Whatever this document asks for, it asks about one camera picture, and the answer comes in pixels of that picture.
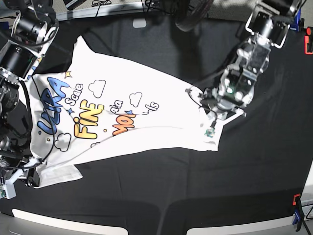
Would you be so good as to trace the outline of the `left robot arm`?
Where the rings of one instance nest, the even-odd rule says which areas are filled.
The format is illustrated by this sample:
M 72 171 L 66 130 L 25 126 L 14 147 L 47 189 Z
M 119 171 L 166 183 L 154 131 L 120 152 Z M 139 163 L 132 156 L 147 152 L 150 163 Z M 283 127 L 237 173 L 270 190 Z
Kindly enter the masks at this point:
M 201 122 L 194 133 L 209 141 L 224 126 L 239 116 L 252 102 L 260 74 L 268 67 L 272 47 L 282 48 L 288 30 L 303 5 L 302 0 L 259 0 L 245 29 L 242 41 L 229 65 L 186 89 L 199 105 Z

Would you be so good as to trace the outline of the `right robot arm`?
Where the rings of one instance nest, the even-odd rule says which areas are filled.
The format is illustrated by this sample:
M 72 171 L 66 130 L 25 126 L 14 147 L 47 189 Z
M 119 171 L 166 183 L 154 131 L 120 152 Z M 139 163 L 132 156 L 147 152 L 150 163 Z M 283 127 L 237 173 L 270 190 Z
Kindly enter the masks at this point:
M 51 0 L 6 0 L 4 5 L 18 14 L 10 34 L 1 32 L 7 43 L 0 51 L 0 196 L 16 197 L 14 183 L 22 180 L 38 187 L 36 167 L 45 159 L 24 154 L 30 146 L 33 127 L 30 98 L 26 81 L 45 57 L 59 30 Z M 22 118 L 26 129 L 20 133 L 8 122 L 8 114 L 19 103 L 22 88 L 28 117 Z

